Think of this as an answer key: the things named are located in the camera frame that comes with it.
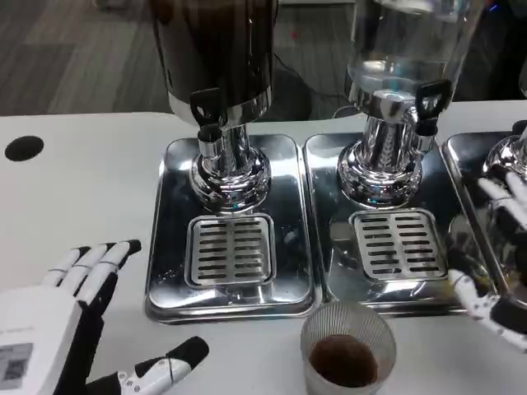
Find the drip tray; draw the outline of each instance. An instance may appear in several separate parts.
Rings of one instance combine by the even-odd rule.
[[[355,231],[364,272],[370,278],[421,280],[446,274],[429,211],[358,211],[349,223]]]
[[[190,286],[258,284],[275,273],[269,216],[201,216],[189,224],[186,278]]]

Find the clear plastic cup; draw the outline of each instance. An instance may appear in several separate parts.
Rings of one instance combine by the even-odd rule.
[[[331,335],[351,335],[370,347],[377,363],[377,379],[365,387],[349,388],[331,383],[310,363],[317,342]],[[388,378],[397,355],[394,335],[374,310],[361,304],[334,302],[312,314],[304,323],[301,352],[307,392],[310,395],[357,395],[376,393]]]

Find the floor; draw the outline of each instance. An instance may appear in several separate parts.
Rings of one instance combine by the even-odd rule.
[[[170,112],[145,3],[103,12],[89,0],[2,0],[0,115]],[[297,118],[331,118],[347,104],[352,7],[280,9],[277,67],[292,69],[287,80],[307,100]]]

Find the white countertop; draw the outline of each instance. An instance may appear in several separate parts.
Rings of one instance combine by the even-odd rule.
[[[457,132],[507,130],[527,118],[527,101],[453,104],[440,140]],[[364,117],[250,125],[298,143],[321,132],[361,131]],[[161,156],[196,130],[167,114],[0,118],[0,146],[36,135],[43,152],[14,163],[0,157],[0,290],[37,282],[69,248],[138,238],[105,314],[91,377],[130,369],[199,335],[210,356],[169,394],[304,395],[299,352],[302,319],[161,326],[143,313]],[[393,318],[394,372],[381,394],[525,394],[526,355],[466,317]]]

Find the qr code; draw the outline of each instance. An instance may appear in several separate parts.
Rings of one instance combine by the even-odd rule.
[[[21,379],[26,372],[26,360],[10,360],[3,381]]]

